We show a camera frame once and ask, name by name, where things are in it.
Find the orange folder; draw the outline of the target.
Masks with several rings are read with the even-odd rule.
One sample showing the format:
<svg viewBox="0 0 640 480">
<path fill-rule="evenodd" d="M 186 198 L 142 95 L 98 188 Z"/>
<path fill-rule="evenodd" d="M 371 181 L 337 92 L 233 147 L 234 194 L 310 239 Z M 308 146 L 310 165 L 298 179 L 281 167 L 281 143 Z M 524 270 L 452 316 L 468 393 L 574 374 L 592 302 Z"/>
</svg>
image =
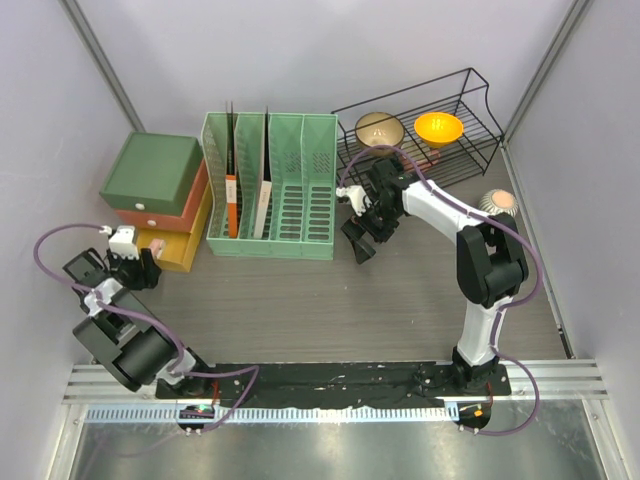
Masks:
<svg viewBox="0 0 640 480">
<path fill-rule="evenodd" d="M 226 113 L 227 146 L 225 190 L 227 203 L 228 233 L 230 238 L 238 237 L 238 202 L 235 148 L 235 113 L 233 103 L 229 103 Z"/>
</svg>

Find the green file organizer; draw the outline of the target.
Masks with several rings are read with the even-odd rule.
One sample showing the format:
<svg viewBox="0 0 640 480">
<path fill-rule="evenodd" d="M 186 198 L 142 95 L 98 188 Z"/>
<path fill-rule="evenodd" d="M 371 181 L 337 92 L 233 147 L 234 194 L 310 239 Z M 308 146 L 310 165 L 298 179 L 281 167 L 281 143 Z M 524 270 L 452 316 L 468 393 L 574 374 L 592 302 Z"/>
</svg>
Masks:
<svg viewBox="0 0 640 480">
<path fill-rule="evenodd" d="M 235 113 L 238 237 L 228 233 L 225 112 L 206 114 L 201 144 L 213 195 L 206 241 L 216 256 L 330 260 L 334 255 L 338 118 L 272 113 L 272 190 L 263 238 L 254 239 L 264 113 Z"/>
</svg>

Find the drawer box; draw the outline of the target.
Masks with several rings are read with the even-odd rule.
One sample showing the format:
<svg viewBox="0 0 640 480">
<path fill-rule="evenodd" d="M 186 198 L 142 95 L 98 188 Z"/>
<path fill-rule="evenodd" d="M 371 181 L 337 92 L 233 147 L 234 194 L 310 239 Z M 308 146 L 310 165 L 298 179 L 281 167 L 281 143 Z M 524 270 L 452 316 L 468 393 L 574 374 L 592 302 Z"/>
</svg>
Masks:
<svg viewBox="0 0 640 480">
<path fill-rule="evenodd" d="M 156 264 L 163 270 L 191 271 L 212 193 L 197 138 L 133 132 L 125 140 L 100 196 L 120 219 L 136 227 L 138 251 L 154 238 L 166 242 Z"/>
</svg>

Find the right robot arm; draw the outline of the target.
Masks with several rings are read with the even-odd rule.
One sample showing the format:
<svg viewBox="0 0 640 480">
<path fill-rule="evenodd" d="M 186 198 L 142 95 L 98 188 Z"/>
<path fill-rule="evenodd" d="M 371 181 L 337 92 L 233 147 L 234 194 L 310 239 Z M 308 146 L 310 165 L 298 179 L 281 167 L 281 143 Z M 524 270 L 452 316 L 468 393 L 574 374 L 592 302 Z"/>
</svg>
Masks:
<svg viewBox="0 0 640 480">
<path fill-rule="evenodd" d="M 368 176 L 369 189 L 337 187 L 337 199 L 353 210 L 341 230 L 358 263 L 375 255 L 372 242 L 386 242 L 403 216 L 423 221 L 452 243 L 466 310 L 447 381 L 462 394 L 475 394 L 497 372 L 501 318 L 529 275 L 515 221 L 508 214 L 484 214 L 433 181 L 423 181 L 415 172 L 400 172 L 390 159 L 377 161 Z"/>
</svg>

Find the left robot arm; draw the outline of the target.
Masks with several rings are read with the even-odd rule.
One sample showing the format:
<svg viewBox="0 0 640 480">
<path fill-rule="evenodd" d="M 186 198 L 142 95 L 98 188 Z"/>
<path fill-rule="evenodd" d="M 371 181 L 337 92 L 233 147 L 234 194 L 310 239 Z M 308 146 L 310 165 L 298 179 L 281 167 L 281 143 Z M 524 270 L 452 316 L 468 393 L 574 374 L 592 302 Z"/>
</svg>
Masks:
<svg viewBox="0 0 640 480">
<path fill-rule="evenodd" d="M 105 302 L 121 310 L 105 310 L 94 295 L 73 289 L 87 314 L 73 335 L 123 387 L 137 392 L 156 383 L 160 399 L 200 399 L 214 391 L 212 373 L 200 365 L 188 365 L 178 376 L 171 375 L 177 348 L 166 333 L 131 315 L 152 315 L 134 295 L 156 287 L 162 273 L 150 249 L 142 249 L 136 259 L 124 259 L 112 252 L 101 258 L 89 248 L 67 262 L 63 271 L 74 283 L 100 291 Z"/>
</svg>

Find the pink eraser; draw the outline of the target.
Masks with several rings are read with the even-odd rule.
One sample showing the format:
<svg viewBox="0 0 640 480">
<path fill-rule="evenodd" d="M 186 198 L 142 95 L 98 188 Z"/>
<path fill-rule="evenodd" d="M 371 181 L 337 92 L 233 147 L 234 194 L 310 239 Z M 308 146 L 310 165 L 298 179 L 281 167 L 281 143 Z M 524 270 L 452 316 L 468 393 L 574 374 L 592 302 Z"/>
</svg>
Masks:
<svg viewBox="0 0 640 480">
<path fill-rule="evenodd" d="M 166 242 L 163 239 L 154 238 L 149 244 L 149 250 L 154 259 L 159 259 L 165 249 Z"/>
</svg>

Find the white folder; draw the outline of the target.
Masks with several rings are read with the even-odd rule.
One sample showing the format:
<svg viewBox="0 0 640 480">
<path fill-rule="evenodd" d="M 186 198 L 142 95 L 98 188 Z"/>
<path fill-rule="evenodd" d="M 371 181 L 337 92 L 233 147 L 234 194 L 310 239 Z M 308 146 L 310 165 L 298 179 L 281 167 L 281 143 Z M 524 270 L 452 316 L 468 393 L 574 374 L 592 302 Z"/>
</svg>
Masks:
<svg viewBox="0 0 640 480">
<path fill-rule="evenodd" d="M 263 238 L 267 211 L 272 190 L 271 167 L 270 167 L 270 147 L 269 147 L 269 110 L 265 109 L 264 133 L 262 147 L 262 179 L 260 182 L 259 195 L 257 198 L 257 210 L 254 224 L 253 238 L 260 240 Z"/>
</svg>

